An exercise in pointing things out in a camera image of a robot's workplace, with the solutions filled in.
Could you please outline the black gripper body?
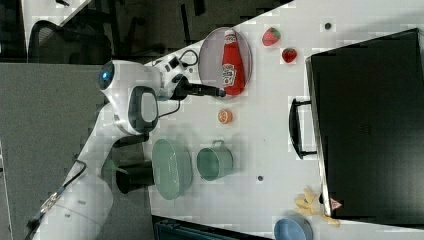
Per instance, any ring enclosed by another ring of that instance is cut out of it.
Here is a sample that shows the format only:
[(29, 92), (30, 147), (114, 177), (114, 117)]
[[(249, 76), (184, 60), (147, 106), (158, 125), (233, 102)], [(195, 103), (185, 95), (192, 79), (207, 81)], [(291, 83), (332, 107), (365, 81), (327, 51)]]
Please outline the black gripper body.
[(184, 100), (189, 95), (190, 83), (188, 78), (182, 74), (178, 74), (171, 82), (176, 84), (171, 100)]

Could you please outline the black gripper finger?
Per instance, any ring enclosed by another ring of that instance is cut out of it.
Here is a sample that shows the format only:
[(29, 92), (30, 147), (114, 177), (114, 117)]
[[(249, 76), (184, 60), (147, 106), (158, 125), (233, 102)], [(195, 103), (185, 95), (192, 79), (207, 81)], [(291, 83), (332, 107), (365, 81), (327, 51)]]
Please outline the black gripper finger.
[(226, 92), (223, 89), (202, 85), (202, 84), (192, 84), (191, 85), (191, 94), (197, 96), (212, 96), (212, 97), (225, 97)]

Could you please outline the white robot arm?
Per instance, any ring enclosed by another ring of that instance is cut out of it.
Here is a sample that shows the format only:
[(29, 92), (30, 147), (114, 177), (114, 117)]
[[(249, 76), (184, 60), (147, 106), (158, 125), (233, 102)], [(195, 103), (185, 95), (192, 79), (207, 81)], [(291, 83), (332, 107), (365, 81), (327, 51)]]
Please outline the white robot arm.
[(113, 206), (113, 193), (102, 179), (113, 145), (126, 137), (147, 137), (161, 117), (160, 101), (226, 95), (222, 88), (189, 82), (187, 67), (170, 55), (154, 66), (111, 60), (101, 68), (97, 83), (107, 103), (64, 183), (28, 222), (25, 240), (97, 238)]

